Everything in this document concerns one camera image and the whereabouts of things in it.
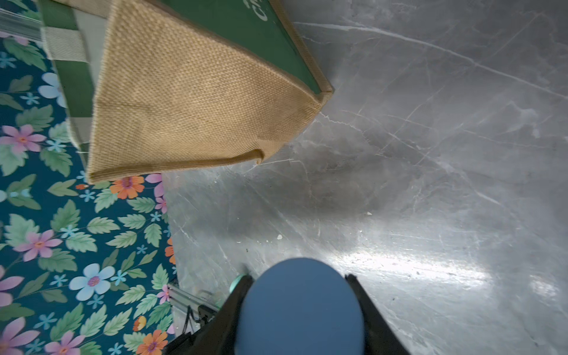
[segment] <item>floral carpet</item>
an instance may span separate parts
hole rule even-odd
[[[89,185],[40,44],[0,37],[0,355],[160,355],[176,273],[161,175]]]

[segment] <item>small blue flower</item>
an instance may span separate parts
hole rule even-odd
[[[110,355],[120,355],[122,350],[120,350],[124,345],[118,345],[118,343],[114,344],[114,348],[110,348],[108,351]]]
[[[79,228],[73,228],[72,224],[68,225],[67,228],[61,227],[61,229],[59,231],[65,232],[61,235],[61,239],[65,239],[67,237],[74,237],[75,232],[77,232],[78,230],[79,230]]]
[[[84,181],[85,183],[87,183],[87,178],[86,178],[86,176],[85,176],[85,171],[84,171],[84,170],[81,170],[81,171],[79,172],[79,175],[77,175],[77,176],[75,177],[75,179],[77,179],[77,180],[83,179],[83,181]]]
[[[146,254],[146,249],[148,249],[147,247],[144,246],[144,244],[142,244],[139,247],[136,247],[136,249],[138,249],[138,251],[136,252],[136,254]]]
[[[26,355],[30,355],[31,353],[39,353],[43,347],[43,344],[45,344],[45,341],[39,341],[39,339],[34,340],[33,343],[26,344],[26,348],[29,349],[28,351],[26,351]]]
[[[91,191],[89,189],[85,190],[84,194],[79,195],[80,198],[84,198],[85,202],[88,202],[89,200],[94,200],[95,196],[94,196],[95,192]]]
[[[50,147],[47,147],[47,150],[50,152],[56,151],[57,153],[61,153],[63,151],[63,148],[67,147],[59,139],[56,139],[55,141],[49,139],[45,142],[50,145]]]
[[[67,282],[67,281],[68,281],[68,280],[65,278],[65,276],[67,276],[67,275],[66,275],[66,274],[63,274],[63,275],[55,275],[55,276],[53,277],[53,279],[54,279],[55,281],[52,281],[52,282],[50,282],[49,284],[50,284],[51,286],[57,285],[57,287],[61,287],[64,282]]]
[[[10,66],[12,68],[16,68],[16,66],[14,65],[16,58],[8,58],[8,53],[6,52],[0,52],[0,68],[4,69],[7,66]]]
[[[151,213],[150,217],[152,217],[152,222],[157,222],[160,220],[160,217],[162,217],[161,214],[159,214],[158,212],[155,213]]]
[[[51,312],[48,316],[46,316],[45,314],[40,315],[39,316],[40,322],[37,323],[34,326],[34,329],[39,328],[43,325],[43,330],[45,330],[45,331],[48,330],[51,327],[50,323],[57,321],[57,318],[55,318],[55,319],[53,318],[54,315],[55,315],[55,312]]]
[[[20,96],[20,99],[22,100],[26,100],[26,105],[31,105],[31,104],[38,104],[39,101],[37,99],[39,99],[39,96],[34,96],[32,93],[27,93],[26,96]]]
[[[126,273],[123,273],[122,270],[118,270],[118,271],[116,272],[116,276],[111,277],[111,278],[110,278],[110,281],[115,281],[115,280],[116,280],[116,282],[114,283],[114,285],[115,285],[115,286],[118,286],[118,284],[119,284],[121,281],[122,281],[122,282],[126,281],[126,277],[125,277],[125,276],[126,276]]]
[[[95,294],[95,295],[93,296],[93,299],[87,302],[87,306],[90,306],[90,305],[92,304],[92,305],[93,305],[93,309],[96,310],[96,309],[97,309],[97,306],[98,306],[99,304],[103,304],[102,299],[103,299],[104,296],[105,296],[105,295],[97,295],[97,294]]]

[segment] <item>grey marble floor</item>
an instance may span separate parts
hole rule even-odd
[[[413,354],[568,354],[568,3],[284,4],[336,94],[262,165],[165,174],[181,285],[308,256]]]

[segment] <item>orange flower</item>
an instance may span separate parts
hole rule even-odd
[[[168,239],[168,244],[172,245],[172,238]],[[176,256],[174,255],[174,247],[166,247],[166,256],[171,256],[170,262],[176,264]]]
[[[138,346],[136,353],[139,355],[162,355],[162,349],[168,343],[165,340],[168,333],[159,329],[154,331],[154,334],[148,334],[144,337],[143,343]]]
[[[136,198],[138,193],[144,190],[144,178],[142,176],[130,176],[121,180],[116,180],[110,187],[110,192],[118,194],[118,198],[126,200],[128,198]]]
[[[140,316],[138,317],[138,319],[134,321],[134,328],[132,330],[135,332],[139,332],[142,330],[142,328],[144,328],[145,325],[146,325],[146,317]]]

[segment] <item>green bag panel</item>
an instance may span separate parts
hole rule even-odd
[[[321,89],[292,39],[266,0],[160,0],[181,17],[248,49],[304,82]]]

